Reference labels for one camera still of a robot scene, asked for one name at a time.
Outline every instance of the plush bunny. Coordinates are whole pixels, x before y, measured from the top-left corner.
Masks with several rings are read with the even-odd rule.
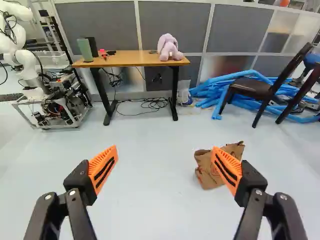
[[[168,61],[169,56],[173,58],[173,60],[180,61],[184,54],[178,51],[178,42],[177,40],[170,34],[166,33],[159,38],[158,47],[157,47],[159,60],[160,61]]]

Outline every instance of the dark wooden chair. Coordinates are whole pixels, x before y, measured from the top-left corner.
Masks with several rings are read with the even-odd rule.
[[[241,94],[250,98],[254,98],[258,101],[262,101],[262,104],[252,124],[252,127],[256,128],[262,113],[266,109],[270,100],[275,95],[276,91],[280,88],[282,83],[293,73],[297,66],[303,61],[303,59],[311,49],[313,49],[313,45],[310,42],[307,42],[280,73],[273,85],[248,77],[237,78],[232,84],[230,84],[221,105],[219,114],[223,112],[227,102],[231,103],[232,98],[235,94]]]

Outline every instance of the crumpled paper bag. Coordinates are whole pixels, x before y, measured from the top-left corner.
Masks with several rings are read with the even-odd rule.
[[[226,144],[221,149],[241,161],[245,149],[243,141]],[[204,190],[214,189],[224,184],[219,172],[211,163],[211,150],[200,149],[194,152],[194,159],[198,167],[195,169],[195,175]]]

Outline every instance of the standing desk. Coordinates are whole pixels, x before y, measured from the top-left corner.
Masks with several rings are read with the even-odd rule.
[[[149,50],[120,50],[116,51],[115,55],[107,57],[104,60],[102,57],[94,57],[92,62],[84,62],[83,58],[79,59],[72,64],[73,68],[90,68],[96,88],[98,89],[103,106],[106,111],[106,115],[103,121],[103,125],[108,126],[111,121],[111,117],[116,109],[118,103],[117,100],[113,100],[109,103],[106,90],[104,88],[99,69],[104,67],[155,67],[155,66],[168,66],[172,68],[172,96],[169,98],[169,105],[171,108],[173,121],[178,120],[178,114],[176,110],[177,103],[177,88],[179,80],[179,66],[185,66],[190,64],[190,61],[183,57],[181,61],[160,61],[158,54],[150,54]]]

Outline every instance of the floor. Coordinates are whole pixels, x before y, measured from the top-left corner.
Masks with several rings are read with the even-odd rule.
[[[10,79],[0,94],[20,89]],[[142,109],[140,103],[125,102],[118,111],[136,114]],[[116,145],[119,161],[88,207],[98,239],[232,239],[242,209],[225,186],[202,190],[193,154],[240,140],[246,145],[243,158],[268,179],[267,192],[291,195],[309,239],[318,238],[319,122],[276,125],[266,113],[253,129],[255,112],[233,105],[225,107],[222,120],[211,120],[212,109],[178,112],[176,122],[169,107],[139,116],[117,113],[110,126],[103,126],[105,111],[98,102],[80,128],[43,131],[31,129],[10,102],[0,102],[2,238],[23,239],[37,198],[63,193],[64,178],[80,161]],[[60,239],[72,239],[68,220]],[[265,219],[259,239],[271,239]]]

